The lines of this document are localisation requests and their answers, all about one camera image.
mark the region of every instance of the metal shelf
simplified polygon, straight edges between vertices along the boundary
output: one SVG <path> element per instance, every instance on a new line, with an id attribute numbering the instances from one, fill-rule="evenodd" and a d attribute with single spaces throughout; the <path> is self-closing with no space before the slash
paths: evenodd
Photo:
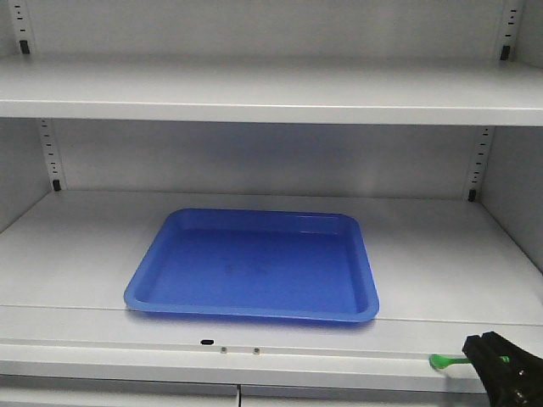
<path id="1" fill-rule="evenodd" d="M 126 284 L 164 218 L 183 207 L 354 216 L 377 319 L 312 326 L 127 311 Z M 441 374 L 428 354 L 459 354 L 465 336 L 488 330 L 543 354 L 543 278 L 477 203 L 52 192 L 0 235 L 0 265 L 5 374 L 482 392 L 470 366 Z"/>
<path id="2" fill-rule="evenodd" d="M 517 63 L 31 55 L 0 65 L 7 117 L 543 125 L 543 70 Z"/>

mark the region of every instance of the blue tray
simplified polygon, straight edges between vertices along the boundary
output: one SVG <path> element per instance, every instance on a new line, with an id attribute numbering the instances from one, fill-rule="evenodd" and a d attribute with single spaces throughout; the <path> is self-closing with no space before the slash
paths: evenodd
<path id="1" fill-rule="evenodd" d="M 131 309 L 363 322 L 378 296 L 345 215 L 183 209 L 169 215 L 125 291 Z"/>

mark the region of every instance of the shelf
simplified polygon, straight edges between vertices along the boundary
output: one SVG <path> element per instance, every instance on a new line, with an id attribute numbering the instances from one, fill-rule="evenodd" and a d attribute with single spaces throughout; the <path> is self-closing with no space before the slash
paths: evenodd
<path id="1" fill-rule="evenodd" d="M 0 116 L 543 125 L 543 70 L 442 60 L 15 56 Z"/>
<path id="2" fill-rule="evenodd" d="M 155 233 L 186 207 L 354 216 L 377 319 L 318 326 L 126 310 L 126 284 Z M 469 366 L 441 374 L 428 354 L 459 354 L 465 336 L 489 330 L 543 354 L 543 277 L 477 203 L 52 192 L 0 235 L 0 273 L 4 374 L 482 392 Z"/>

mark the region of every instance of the screw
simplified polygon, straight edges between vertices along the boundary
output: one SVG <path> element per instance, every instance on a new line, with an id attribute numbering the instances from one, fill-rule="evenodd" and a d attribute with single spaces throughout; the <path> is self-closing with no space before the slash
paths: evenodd
<path id="1" fill-rule="evenodd" d="M 520 390 L 515 390 L 514 394 L 515 394 L 515 402 L 518 405 L 526 404 L 526 402 L 528 401 L 526 400 L 526 396 L 524 396 L 524 394 Z"/>

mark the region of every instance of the green handle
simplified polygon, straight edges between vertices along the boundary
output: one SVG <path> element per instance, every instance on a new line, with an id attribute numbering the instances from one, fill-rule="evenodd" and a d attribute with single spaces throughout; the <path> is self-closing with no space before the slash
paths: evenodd
<path id="1" fill-rule="evenodd" d="M 509 363 L 509 358 L 507 356 L 501 356 L 501 360 L 503 360 L 506 363 Z M 460 365 L 460 364 L 468 364 L 472 363 L 467 358 L 447 358 L 446 356 L 443 356 L 441 354 L 431 354 L 430 355 L 430 365 L 434 369 L 444 369 L 447 366 L 450 365 Z"/>

